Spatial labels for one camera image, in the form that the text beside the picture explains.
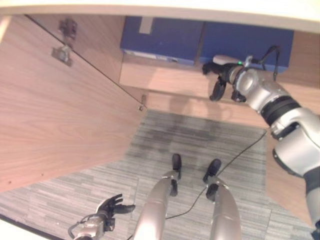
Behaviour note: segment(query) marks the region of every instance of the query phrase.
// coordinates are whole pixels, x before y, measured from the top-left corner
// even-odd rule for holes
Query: floor
[[[135,203],[136,209],[116,215],[115,230],[103,239],[126,240],[153,185],[171,169],[173,153],[182,156],[182,178],[178,196],[169,200],[168,216],[189,209],[205,186],[202,178],[212,159],[220,158],[225,166],[264,131],[149,110],[123,160],[1,193],[0,214],[70,239],[70,225],[122,193],[124,204]],[[265,195],[265,151],[264,137],[220,175],[236,200],[242,239],[311,240],[311,228]],[[209,240],[213,210],[202,194],[188,214],[166,221],[163,239]]]

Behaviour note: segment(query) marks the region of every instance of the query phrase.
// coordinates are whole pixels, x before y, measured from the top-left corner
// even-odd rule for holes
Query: black cable
[[[235,156],[230,162],[227,163],[227,165],[225,165],[217,174],[216,176],[219,176],[230,164],[233,163],[234,160],[237,159],[237,157],[239,157],[241,154],[243,154],[245,151],[247,151],[249,148],[251,148],[253,145],[255,145],[256,143],[258,143],[265,135],[266,135],[267,131],[264,131],[264,133],[261,135],[261,137],[259,137],[258,140],[256,140],[254,143],[252,143],[251,145],[249,145],[248,147],[246,147],[245,149],[243,149],[237,156]]]
[[[245,149],[243,149],[238,155],[236,155],[230,162],[227,163],[227,165],[225,165],[217,174],[216,176],[219,176],[230,164],[232,164],[241,154],[243,154],[245,151],[247,151],[249,148],[251,148],[253,145],[255,145],[256,143],[258,143],[265,135],[266,135],[267,131],[265,131],[261,137],[259,137],[258,140],[256,140],[254,143],[250,144],[248,147],[246,147]],[[207,187],[205,187],[199,194],[198,196],[196,197],[196,199],[194,200],[192,206],[185,212],[183,213],[180,213],[180,214],[177,214],[177,215],[173,215],[173,216],[169,216],[166,218],[167,219],[173,219],[173,218],[177,218],[177,217],[180,217],[182,215],[185,215],[187,213],[189,213],[192,208],[196,205],[198,199],[200,198],[200,196],[203,194],[203,192],[207,189]]]
[[[275,65],[274,65],[274,71],[273,71],[273,80],[277,80],[277,75],[278,75],[278,67],[279,67],[279,57],[280,57],[280,46],[278,45],[272,45],[271,47],[268,48],[266,53],[263,55],[263,57],[260,60],[253,59],[252,63],[253,64],[261,64],[263,70],[266,70],[265,66],[265,61],[267,57],[275,51]]]
[[[193,204],[191,205],[191,207],[188,209],[188,211],[185,211],[183,213],[180,213],[180,214],[177,214],[177,215],[173,215],[173,216],[169,216],[169,217],[166,217],[165,220],[167,219],[173,219],[173,218],[176,218],[176,217],[180,217],[182,215],[185,215],[187,213],[189,213],[193,208],[194,206],[196,205],[198,199],[200,198],[200,196],[202,195],[202,193],[207,189],[207,187],[205,187],[204,189],[202,189],[202,191],[198,194],[198,196],[196,197],[196,199],[194,200]]]

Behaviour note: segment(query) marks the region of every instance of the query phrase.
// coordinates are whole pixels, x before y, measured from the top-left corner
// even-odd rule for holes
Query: wooden panel
[[[290,68],[278,76],[279,83],[299,103],[317,114],[320,114],[319,40],[319,34],[296,32]],[[187,66],[125,54],[120,83],[152,91],[208,99],[217,76],[203,75],[201,68],[202,64],[198,62],[195,66]],[[232,87],[228,85],[223,99],[232,102],[232,91]]]
[[[295,216],[312,226],[306,203],[306,184],[303,178],[285,172],[275,161],[272,150],[277,141],[268,134],[266,159],[266,194]]]
[[[320,34],[294,32],[290,64],[280,83],[320,88]]]
[[[0,45],[0,191],[122,158],[144,113],[139,103],[25,17]]]
[[[110,15],[66,15],[39,14],[31,18],[53,34],[63,40],[58,30],[60,20],[71,17],[77,24],[74,51],[99,69],[112,81],[119,84],[123,52],[120,49],[121,36],[125,24],[124,16]],[[144,93],[142,89],[121,86],[138,101]]]
[[[148,94],[148,109],[197,118],[223,121],[267,128],[263,118],[245,105],[212,102],[210,100],[168,95],[157,92]]]
[[[2,38],[5,35],[5,32],[10,24],[11,16],[1,16],[0,15],[0,44],[2,41]]]
[[[112,14],[240,23],[320,33],[318,0],[2,0],[0,14]]]

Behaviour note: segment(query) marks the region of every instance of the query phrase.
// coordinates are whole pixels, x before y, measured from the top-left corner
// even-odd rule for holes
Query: wooden shelf
[[[278,81],[300,103],[320,114],[320,36],[296,32],[289,69]],[[166,94],[208,99],[217,76],[202,74],[202,64],[195,66],[148,59],[125,54],[120,84]],[[223,101],[230,100],[232,87],[227,86]]]
[[[0,15],[100,14],[196,19],[320,33],[318,0],[2,0]]]

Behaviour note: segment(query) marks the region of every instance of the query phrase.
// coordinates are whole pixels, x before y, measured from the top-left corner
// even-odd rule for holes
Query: black joint
[[[297,174],[296,172],[292,171],[287,165],[285,165],[282,160],[279,158],[279,156],[277,155],[277,152],[275,149],[272,150],[272,155],[274,160],[276,161],[277,164],[279,164],[279,166],[285,170],[288,174],[296,176],[296,177],[300,177],[302,178],[301,175]]]
[[[181,179],[182,161],[178,153],[172,155],[172,169],[178,172],[178,180]]]
[[[277,139],[277,140],[283,139],[284,137],[292,133],[295,129],[297,129],[298,126],[299,124],[297,122],[294,122],[289,126],[287,126],[285,129],[283,129],[279,134],[276,135],[272,132],[271,135],[274,139]]]
[[[205,183],[207,183],[208,177],[209,177],[209,176],[210,176],[210,177],[213,177],[213,176],[217,175],[220,167],[221,167],[221,160],[218,159],[218,158],[214,159],[214,160],[209,164],[209,166],[208,166],[208,168],[207,168],[207,170],[206,170],[206,173],[205,173],[205,175],[204,175],[204,177],[203,177],[202,180],[203,180]]]
[[[206,191],[206,198],[212,202],[216,201],[216,193],[218,191],[219,186],[215,183],[211,184]]]
[[[170,196],[175,197],[178,195],[178,183],[176,180],[172,179],[171,180],[171,192],[170,192]]]
[[[219,101],[225,94],[227,82],[223,81],[221,77],[218,77],[218,81],[215,83],[212,94],[209,99],[211,101]]]
[[[271,126],[278,118],[292,109],[301,106],[291,96],[280,96],[276,100],[267,103],[261,110],[261,116]]]
[[[237,103],[244,103],[247,101],[246,97],[241,95],[241,93],[237,90],[233,90],[231,99]]]
[[[303,178],[305,180],[305,193],[308,194],[313,189],[320,188],[320,166],[307,171]]]
[[[317,228],[311,233],[313,240],[320,240],[320,228]]]

